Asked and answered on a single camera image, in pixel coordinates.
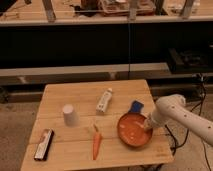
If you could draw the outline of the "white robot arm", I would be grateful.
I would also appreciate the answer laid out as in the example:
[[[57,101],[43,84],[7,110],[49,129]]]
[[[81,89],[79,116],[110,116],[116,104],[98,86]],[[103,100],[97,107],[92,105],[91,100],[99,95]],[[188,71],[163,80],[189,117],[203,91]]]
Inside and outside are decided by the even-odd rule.
[[[160,97],[155,102],[154,110],[144,121],[144,130],[156,129],[173,119],[213,146],[213,122],[188,111],[185,106],[186,99],[183,95]]]

